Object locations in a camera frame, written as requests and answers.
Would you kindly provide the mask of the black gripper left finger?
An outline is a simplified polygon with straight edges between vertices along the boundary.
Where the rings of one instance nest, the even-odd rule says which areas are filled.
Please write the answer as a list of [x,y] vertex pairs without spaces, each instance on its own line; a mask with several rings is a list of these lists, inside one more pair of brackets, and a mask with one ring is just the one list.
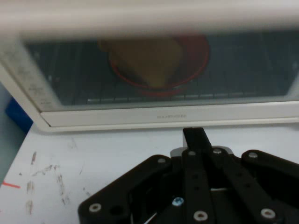
[[187,148],[179,155],[151,156],[83,201],[80,223],[213,223],[203,163],[211,144],[203,128],[185,128],[183,134]]

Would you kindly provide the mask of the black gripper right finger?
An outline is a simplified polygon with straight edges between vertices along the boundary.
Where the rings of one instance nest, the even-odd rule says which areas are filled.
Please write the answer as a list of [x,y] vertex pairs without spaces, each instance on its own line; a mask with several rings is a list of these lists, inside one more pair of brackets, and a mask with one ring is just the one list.
[[192,146],[202,156],[215,191],[218,224],[297,224],[299,222],[299,166],[297,163],[248,150],[237,158],[213,147],[203,128],[192,128]]

